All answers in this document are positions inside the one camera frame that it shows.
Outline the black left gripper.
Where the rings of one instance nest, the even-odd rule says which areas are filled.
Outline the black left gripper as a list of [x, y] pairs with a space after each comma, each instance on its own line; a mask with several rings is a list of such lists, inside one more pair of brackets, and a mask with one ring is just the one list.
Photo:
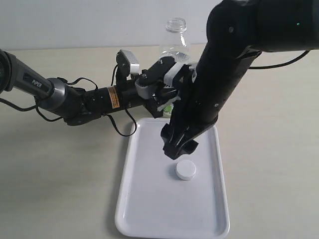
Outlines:
[[157, 111], [152, 100], [144, 100], [138, 95], [133, 80], [126, 80], [123, 86], [118, 84], [107, 88], [108, 114], [138, 106], [143, 106], [155, 119], [163, 117], [163, 111]]

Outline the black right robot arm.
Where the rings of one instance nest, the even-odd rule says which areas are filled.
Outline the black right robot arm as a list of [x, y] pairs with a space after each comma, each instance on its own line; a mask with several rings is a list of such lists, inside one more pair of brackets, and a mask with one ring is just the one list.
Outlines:
[[207, 44], [194, 70], [172, 67], [164, 83], [178, 90], [161, 137], [166, 156], [192, 154], [196, 137], [218, 114], [253, 61], [263, 52], [310, 51], [319, 47], [316, 0], [224, 0], [211, 11]]

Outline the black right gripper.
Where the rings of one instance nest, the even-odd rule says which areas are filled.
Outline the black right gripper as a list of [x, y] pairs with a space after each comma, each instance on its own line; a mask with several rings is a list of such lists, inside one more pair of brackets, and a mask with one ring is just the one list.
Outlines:
[[212, 128], [215, 121], [209, 124], [165, 124], [160, 132], [164, 141], [163, 151], [170, 159], [194, 153], [198, 142], [194, 139]]

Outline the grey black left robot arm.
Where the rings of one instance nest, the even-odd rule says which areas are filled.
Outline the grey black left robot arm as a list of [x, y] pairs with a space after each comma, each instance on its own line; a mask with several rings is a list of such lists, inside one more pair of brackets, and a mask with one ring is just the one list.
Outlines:
[[116, 56], [113, 77], [114, 86], [86, 91], [75, 87], [79, 79], [68, 82], [63, 78], [44, 78], [13, 54], [0, 52], [0, 90], [11, 91], [13, 88], [30, 94], [35, 105], [20, 108], [4, 99], [2, 103], [14, 109], [26, 112], [32, 109], [44, 109], [64, 120], [69, 126], [86, 124], [111, 113], [126, 111], [144, 106], [154, 118], [160, 118], [162, 111], [154, 99], [144, 100], [138, 95], [135, 82], [138, 78], [139, 63], [132, 52], [120, 50]]

